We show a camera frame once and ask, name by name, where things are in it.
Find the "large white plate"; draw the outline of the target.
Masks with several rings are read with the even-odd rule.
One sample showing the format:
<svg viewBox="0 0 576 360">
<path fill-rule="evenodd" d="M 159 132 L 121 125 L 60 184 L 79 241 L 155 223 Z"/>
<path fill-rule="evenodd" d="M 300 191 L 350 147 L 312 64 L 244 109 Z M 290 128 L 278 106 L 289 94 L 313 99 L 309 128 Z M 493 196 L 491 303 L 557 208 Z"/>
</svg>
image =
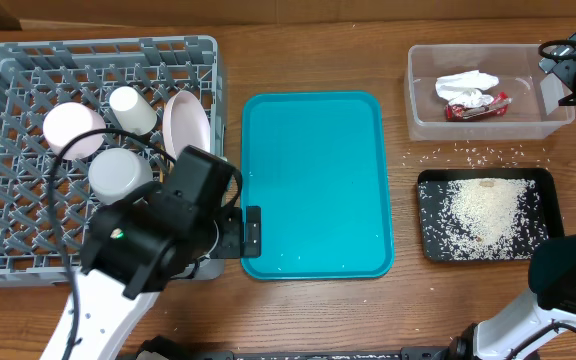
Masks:
<svg viewBox="0 0 576 360">
<path fill-rule="evenodd" d="M 206 152 L 211 150 L 208 117 L 199 100 L 189 91 L 179 91 L 166 103 L 162 132 L 165 151 L 175 159 L 188 145 Z"/>
</svg>

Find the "grey bowl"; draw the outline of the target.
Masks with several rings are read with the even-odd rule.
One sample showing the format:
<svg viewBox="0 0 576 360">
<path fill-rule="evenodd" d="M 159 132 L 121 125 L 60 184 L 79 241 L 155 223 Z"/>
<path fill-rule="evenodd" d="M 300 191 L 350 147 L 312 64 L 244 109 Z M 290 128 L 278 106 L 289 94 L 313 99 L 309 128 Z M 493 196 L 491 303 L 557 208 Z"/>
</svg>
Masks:
<svg viewBox="0 0 576 360">
<path fill-rule="evenodd" d="M 97 199 L 109 205 L 152 181 L 154 175 L 149 162 L 142 156 L 126 149 L 111 148 L 94 158 L 88 179 Z"/>
</svg>

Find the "white cup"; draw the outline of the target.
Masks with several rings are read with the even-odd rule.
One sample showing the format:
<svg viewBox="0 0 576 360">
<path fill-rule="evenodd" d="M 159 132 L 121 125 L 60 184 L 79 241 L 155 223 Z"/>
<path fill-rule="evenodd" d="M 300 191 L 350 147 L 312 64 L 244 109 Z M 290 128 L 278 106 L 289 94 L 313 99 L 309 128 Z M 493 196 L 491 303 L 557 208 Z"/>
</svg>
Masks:
<svg viewBox="0 0 576 360">
<path fill-rule="evenodd" d="M 145 135 L 157 124 L 157 115 L 145 98 L 132 87 L 115 89 L 109 97 L 110 107 L 122 129 Z"/>
</svg>

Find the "red snack wrapper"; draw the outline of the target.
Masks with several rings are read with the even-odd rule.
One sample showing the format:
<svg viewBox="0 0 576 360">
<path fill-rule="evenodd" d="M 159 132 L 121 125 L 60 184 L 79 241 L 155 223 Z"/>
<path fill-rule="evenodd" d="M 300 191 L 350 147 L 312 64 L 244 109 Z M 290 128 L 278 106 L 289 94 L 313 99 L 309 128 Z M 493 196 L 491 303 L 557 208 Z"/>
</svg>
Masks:
<svg viewBox="0 0 576 360">
<path fill-rule="evenodd" d="M 466 108 L 462 105 L 447 105 L 445 107 L 445 116 L 448 122 L 481 121 L 489 117 L 503 116 L 511 103 L 512 98 L 501 92 L 489 105 L 475 108 Z"/>
</svg>

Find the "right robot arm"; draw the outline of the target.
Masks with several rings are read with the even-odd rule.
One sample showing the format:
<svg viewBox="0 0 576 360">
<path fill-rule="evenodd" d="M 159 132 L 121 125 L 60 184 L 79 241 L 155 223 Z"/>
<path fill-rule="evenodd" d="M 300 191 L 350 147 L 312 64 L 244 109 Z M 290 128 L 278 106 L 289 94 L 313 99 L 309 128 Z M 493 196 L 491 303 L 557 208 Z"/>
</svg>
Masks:
<svg viewBox="0 0 576 360">
<path fill-rule="evenodd" d="M 538 48 L 552 61 L 550 73 L 569 89 L 561 106 L 576 106 L 576 40 L 552 40 Z M 529 287 L 494 317 L 471 324 L 440 359 L 535 359 L 541 346 L 565 331 L 576 334 L 576 235 L 537 247 Z"/>
</svg>

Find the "small pink plate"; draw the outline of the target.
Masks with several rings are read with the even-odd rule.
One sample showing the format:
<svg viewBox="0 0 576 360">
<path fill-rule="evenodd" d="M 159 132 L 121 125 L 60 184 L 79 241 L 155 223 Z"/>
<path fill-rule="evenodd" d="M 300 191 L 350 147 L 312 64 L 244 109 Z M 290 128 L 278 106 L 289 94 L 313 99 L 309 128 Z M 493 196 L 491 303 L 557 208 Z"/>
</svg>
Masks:
<svg viewBox="0 0 576 360">
<path fill-rule="evenodd" d="M 49 111 L 43 122 L 43 135 L 55 155 L 75 137 L 97 129 L 105 129 L 103 118 L 76 102 L 67 102 L 55 106 Z M 78 141 L 64 155 L 65 160 L 89 157 L 104 143 L 103 135 L 96 134 Z"/>
</svg>

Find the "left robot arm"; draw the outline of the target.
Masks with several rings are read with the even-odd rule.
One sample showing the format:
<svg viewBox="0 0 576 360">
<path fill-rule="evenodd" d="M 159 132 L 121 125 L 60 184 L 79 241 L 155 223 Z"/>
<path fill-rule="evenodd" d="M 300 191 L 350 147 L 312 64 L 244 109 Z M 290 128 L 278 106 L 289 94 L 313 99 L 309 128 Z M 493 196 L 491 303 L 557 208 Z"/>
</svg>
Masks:
<svg viewBox="0 0 576 360">
<path fill-rule="evenodd" d="M 113 359 L 170 280 L 196 277 L 207 259 L 259 257 L 260 207 L 222 200 L 241 181 L 230 163 L 188 146 L 164 181 L 97 210 L 43 358 Z"/>
</svg>

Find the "white tissue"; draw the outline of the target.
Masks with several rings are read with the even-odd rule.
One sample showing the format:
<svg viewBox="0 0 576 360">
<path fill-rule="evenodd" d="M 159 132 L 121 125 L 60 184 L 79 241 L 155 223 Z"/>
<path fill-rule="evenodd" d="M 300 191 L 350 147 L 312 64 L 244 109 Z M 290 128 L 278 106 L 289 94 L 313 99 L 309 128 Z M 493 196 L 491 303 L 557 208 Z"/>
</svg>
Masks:
<svg viewBox="0 0 576 360">
<path fill-rule="evenodd" d="M 478 108 L 488 106 L 494 97 L 485 91 L 497 86 L 499 78 L 479 70 L 439 77 L 435 83 L 437 95 L 449 106 Z"/>
</svg>

